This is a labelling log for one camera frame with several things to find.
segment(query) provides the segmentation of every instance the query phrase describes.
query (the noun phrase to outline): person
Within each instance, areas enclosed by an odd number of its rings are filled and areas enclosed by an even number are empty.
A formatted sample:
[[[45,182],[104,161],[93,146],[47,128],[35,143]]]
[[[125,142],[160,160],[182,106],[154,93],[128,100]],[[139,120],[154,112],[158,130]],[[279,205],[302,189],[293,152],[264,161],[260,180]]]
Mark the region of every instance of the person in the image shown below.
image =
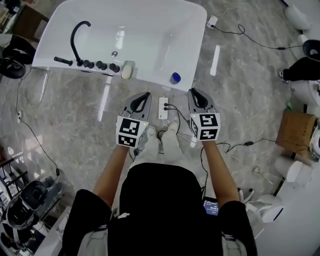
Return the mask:
[[[320,60],[320,54],[314,55],[315,59]],[[278,76],[284,84],[290,81],[318,81],[320,80],[320,61],[303,57],[294,63],[289,69],[278,72]]]
[[[93,192],[76,193],[62,238],[65,255],[257,255],[246,207],[216,143],[202,142],[219,206],[213,220],[178,129],[171,122],[160,141],[156,129],[147,128],[148,141],[123,182],[117,217],[111,208],[129,148],[115,147]],[[161,142],[164,164],[157,163]]]

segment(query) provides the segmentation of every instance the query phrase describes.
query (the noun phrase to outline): black cable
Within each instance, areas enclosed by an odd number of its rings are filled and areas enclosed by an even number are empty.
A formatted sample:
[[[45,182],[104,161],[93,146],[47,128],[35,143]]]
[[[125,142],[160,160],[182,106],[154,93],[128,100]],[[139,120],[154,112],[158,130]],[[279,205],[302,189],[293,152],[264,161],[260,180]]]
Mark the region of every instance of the black cable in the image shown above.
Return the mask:
[[[142,152],[141,149],[139,149],[139,151]],[[158,152],[158,153],[161,154],[161,155],[164,155],[164,154],[165,154],[165,153],[162,153],[162,152]]]
[[[42,229],[42,227],[44,226],[45,223],[42,224],[42,226],[39,229],[36,229],[38,232],[40,229]]]
[[[246,36],[249,40],[251,40],[252,42],[256,43],[258,46],[265,47],[265,48],[272,49],[272,50],[283,51],[283,50],[287,50],[287,49],[290,49],[290,48],[302,47],[302,46],[303,46],[303,45],[296,45],[296,46],[289,46],[289,47],[269,47],[269,46],[260,44],[260,43],[258,43],[257,41],[253,40],[250,36],[248,36],[248,35],[246,34],[246,29],[245,29],[245,27],[244,27],[243,25],[241,25],[241,24],[238,24],[238,29],[240,30],[240,33],[232,32],[232,31],[223,31],[223,30],[217,28],[215,25],[211,25],[211,28],[215,28],[215,29],[219,30],[220,32],[226,33],[226,34],[233,34],[233,35],[239,35],[239,36],[244,35],[244,36]]]
[[[229,147],[229,149],[225,153],[227,154],[229,151],[233,150],[236,146],[245,146],[245,144],[240,143],[240,144],[236,144],[236,145],[232,146],[231,148]]]
[[[38,140],[37,136],[35,135],[34,131],[31,129],[31,127],[29,126],[29,124],[27,124],[26,122],[24,122],[21,117],[19,116],[19,119],[22,123],[24,123],[26,126],[28,126],[28,128],[30,129],[30,131],[32,132],[33,136],[35,137],[36,141],[38,142],[40,148],[43,150],[43,152],[45,153],[45,155],[51,160],[51,162],[55,165],[56,169],[59,169],[57,164],[55,163],[55,161],[53,161],[50,156],[48,156],[47,152],[44,150],[44,148],[42,147],[42,145],[40,144],[40,141]]]
[[[130,148],[129,148],[129,157],[131,158],[132,162],[134,161],[133,157],[131,156]]]
[[[202,198],[206,196],[206,191],[207,191],[207,180],[208,180],[208,171],[206,170],[206,168],[204,167],[204,162],[202,160],[202,152],[204,151],[204,147],[201,148],[201,151],[200,151],[200,160],[201,160],[201,165],[202,165],[202,168],[204,169],[205,173],[206,173],[206,176],[205,176],[205,181],[204,181],[204,186],[201,188],[202,191]]]
[[[177,114],[178,114],[179,125],[178,125],[178,130],[176,131],[176,134],[178,134],[179,129],[180,129],[180,125],[181,125],[181,120],[180,120],[180,115],[179,115],[179,113],[181,114],[181,116],[183,117],[183,119],[187,122],[187,124],[188,124],[188,121],[186,120],[186,118],[182,115],[182,113],[180,112],[180,110],[179,110],[176,106],[171,105],[171,104],[167,104],[167,106],[172,106],[172,107],[174,107],[174,108],[167,108],[167,107],[166,107],[166,109],[167,109],[167,110],[175,110],[175,111],[177,112]],[[160,133],[160,132],[165,133],[166,130],[159,130],[159,131],[157,132],[156,136],[157,136],[158,139],[160,138],[160,137],[159,137],[159,133]],[[130,149],[129,149],[129,156],[130,156],[130,158],[131,158],[132,161],[135,161],[136,157],[134,157],[134,159],[132,158],[131,153],[130,153]]]
[[[227,154],[229,151],[233,150],[233,149],[234,149],[235,147],[237,147],[237,146],[246,146],[246,147],[248,147],[248,146],[252,146],[252,145],[254,145],[254,144],[258,143],[258,142],[261,142],[261,141],[268,141],[268,142],[274,142],[274,143],[287,142],[287,143],[290,143],[290,144],[292,144],[292,145],[294,145],[294,146],[298,146],[298,147],[304,146],[304,147],[305,147],[305,149],[301,149],[301,150],[298,150],[298,151],[307,150],[307,149],[309,148],[307,145],[292,143],[292,142],[290,142],[290,141],[288,141],[288,140],[276,141],[276,140],[272,140],[272,139],[268,139],[268,138],[261,138],[261,139],[255,141],[255,142],[253,142],[253,141],[247,141],[247,142],[245,142],[245,143],[236,144],[236,145],[232,146],[231,148],[229,148],[225,153]]]
[[[22,117],[19,115],[19,112],[18,112],[19,87],[20,87],[22,81],[23,81],[24,79],[26,79],[27,75],[30,74],[30,72],[31,72],[32,69],[36,69],[36,68],[35,68],[35,67],[31,67],[30,70],[29,70],[29,72],[24,76],[24,78],[21,78],[21,79],[20,79],[20,82],[19,82],[19,84],[18,84],[18,86],[17,86],[15,111],[16,111],[16,114],[18,115],[18,119],[19,119],[22,123],[24,123],[24,124],[30,129],[30,131],[32,132],[33,136],[35,137],[36,141],[38,142],[38,144],[39,144],[40,148],[42,149],[42,151],[44,152],[44,154],[45,154],[45,155],[50,159],[50,161],[55,165],[56,178],[55,178],[55,180],[53,181],[53,183],[54,183],[54,182],[57,180],[58,176],[60,175],[60,170],[59,170],[56,162],[53,161],[50,156],[48,156],[47,152],[46,152],[46,151],[44,150],[44,148],[42,147],[42,145],[41,145],[40,141],[38,140],[38,138],[37,138],[36,134],[34,133],[34,131],[31,129],[31,127],[30,127],[26,122],[24,122],[24,121],[22,120]]]
[[[228,145],[229,148],[227,149],[227,151],[231,148],[231,145],[229,143],[226,143],[226,142],[217,143],[217,145],[220,145],[220,144]]]
[[[184,115],[181,113],[181,111],[175,106],[175,105],[172,105],[172,104],[167,104],[167,106],[172,106],[174,108],[176,108],[176,110],[180,113],[180,115],[182,116],[182,118],[185,120],[185,122],[187,123],[188,125],[188,128],[190,129],[190,131],[192,132],[192,134],[194,134],[194,132],[191,130],[190,126],[189,126],[189,122],[188,120],[184,117]]]

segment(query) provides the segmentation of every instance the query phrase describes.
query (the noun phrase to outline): white soap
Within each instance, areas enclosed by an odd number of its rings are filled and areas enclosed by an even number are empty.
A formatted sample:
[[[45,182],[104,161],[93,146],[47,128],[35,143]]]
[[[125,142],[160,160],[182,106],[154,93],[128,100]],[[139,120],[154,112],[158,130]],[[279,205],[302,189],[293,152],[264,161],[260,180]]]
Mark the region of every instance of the white soap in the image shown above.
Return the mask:
[[[122,69],[122,72],[121,72],[121,78],[122,79],[130,79],[131,78],[131,75],[132,75],[132,66],[131,65],[125,65]]]

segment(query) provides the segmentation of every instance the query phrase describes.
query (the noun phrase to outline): power strip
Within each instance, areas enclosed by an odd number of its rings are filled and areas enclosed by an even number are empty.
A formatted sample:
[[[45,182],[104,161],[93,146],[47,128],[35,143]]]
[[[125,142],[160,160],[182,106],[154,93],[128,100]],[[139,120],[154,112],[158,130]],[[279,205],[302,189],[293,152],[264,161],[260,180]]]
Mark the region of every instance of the power strip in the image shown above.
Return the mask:
[[[17,118],[17,122],[18,122],[18,124],[20,124],[20,122],[21,122],[21,120],[20,120],[20,118],[22,117],[22,112],[21,112],[21,110],[18,112],[18,118]]]
[[[210,19],[206,23],[206,27],[213,30],[215,28],[215,25],[217,24],[218,18],[215,16],[211,16]]]
[[[168,98],[161,97],[159,98],[159,119],[166,120],[168,119],[168,110],[164,110],[165,103],[168,103]]]

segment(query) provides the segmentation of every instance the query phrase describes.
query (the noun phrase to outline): white wall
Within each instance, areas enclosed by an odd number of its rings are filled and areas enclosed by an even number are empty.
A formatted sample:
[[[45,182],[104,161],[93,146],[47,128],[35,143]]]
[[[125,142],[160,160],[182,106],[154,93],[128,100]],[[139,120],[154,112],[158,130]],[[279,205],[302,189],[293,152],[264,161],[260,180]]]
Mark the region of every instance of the white wall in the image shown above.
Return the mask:
[[[303,33],[309,39],[320,40],[320,0],[285,0],[288,5],[295,5],[300,11],[308,15],[312,28]]]
[[[320,246],[320,164],[306,189],[285,182],[278,196],[286,208],[256,239],[258,255],[312,256]]]

